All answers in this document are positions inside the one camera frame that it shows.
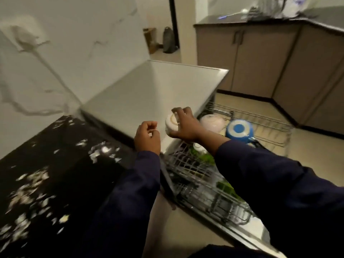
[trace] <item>cabinet door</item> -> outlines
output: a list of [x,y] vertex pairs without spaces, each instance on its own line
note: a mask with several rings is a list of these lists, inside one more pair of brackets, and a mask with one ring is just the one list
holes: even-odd
[[307,126],[344,134],[344,78],[318,106]]
[[252,25],[239,40],[232,91],[271,98],[299,26]]
[[298,123],[312,101],[329,85],[344,56],[344,37],[303,26],[273,99]]
[[230,90],[239,38],[239,27],[198,27],[198,65],[228,69],[229,72],[219,85],[219,89]]

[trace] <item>speckled countertop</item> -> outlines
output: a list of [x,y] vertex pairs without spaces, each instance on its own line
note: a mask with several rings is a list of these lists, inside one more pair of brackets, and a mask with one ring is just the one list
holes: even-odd
[[0,160],[0,257],[67,257],[135,153],[63,116]]
[[209,15],[194,26],[207,25],[230,25],[230,24],[261,24],[261,23],[286,23],[286,22],[308,22],[329,30],[344,33],[344,6],[324,7],[309,9],[304,12],[306,17],[293,19],[270,19],[267,21],[248,21],[243,14],[230,15],[224,19],[218,19],[220,15]]

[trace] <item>cabinet handle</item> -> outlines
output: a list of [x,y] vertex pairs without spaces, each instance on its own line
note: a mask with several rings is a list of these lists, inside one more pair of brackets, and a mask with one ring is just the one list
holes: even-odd
[[235,43],[236,43],[236,38],[237,38],[238,33],[239,33],[238,30],[234,33],[234,37],[233,37],[233,42],[232,42],[232,44],[235,44]]
[[245,34],[245,31],[243,30],[242,33],[241,33],[239,45],[243,44],[243,35],[244,35],[244,34]]

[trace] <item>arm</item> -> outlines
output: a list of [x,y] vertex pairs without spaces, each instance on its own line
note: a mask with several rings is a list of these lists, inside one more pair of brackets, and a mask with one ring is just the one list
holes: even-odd
[[180,119],[180,129],[172,135],[200,143],[215,157],[221,174],[262,220],[276,248],[295,256],[341,246],[335,242],[344,230],[344,188],[297,161],[204,130],[190,108],[172,111]]
[[134,167],[97,212],[78,249],[78,257],[142,256],[149,215],[160,189],[160,135],[151,130],[156,125],[144,122],[139,127],[135,136],[139,152]]

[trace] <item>lower dish rack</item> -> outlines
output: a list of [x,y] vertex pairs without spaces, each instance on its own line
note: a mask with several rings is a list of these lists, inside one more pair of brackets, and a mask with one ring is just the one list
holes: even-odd
[[[282,156],[288,154],[292,131],[288,123],[212,102],[199,117],[205,114],[219,114],[227,123],[232,119],[245,119],[251,122],[255,138],[266,149]],[[214,159],[210,155],[205,158],[197,155],[192,144],[181,142],[166,156],[166,167],[179,204],[196,208],[226,228],[233,224],[245,225],[255,216],[219,173]]]

